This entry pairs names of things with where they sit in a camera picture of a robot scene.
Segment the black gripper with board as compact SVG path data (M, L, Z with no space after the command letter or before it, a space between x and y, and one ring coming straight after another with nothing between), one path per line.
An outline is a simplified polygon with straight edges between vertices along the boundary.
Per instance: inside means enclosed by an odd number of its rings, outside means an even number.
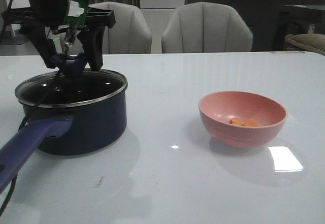
M77 35L92 71L103 66L103 37L107 26L112 28L116 21L114 12L89 6L90 0L28 0L27 8L7 7L1 13L4 26L9 24L31 24L26 36L38 51L45 66L56 68L51 58L57 54L54 42L47 38L45 27L55 33Z

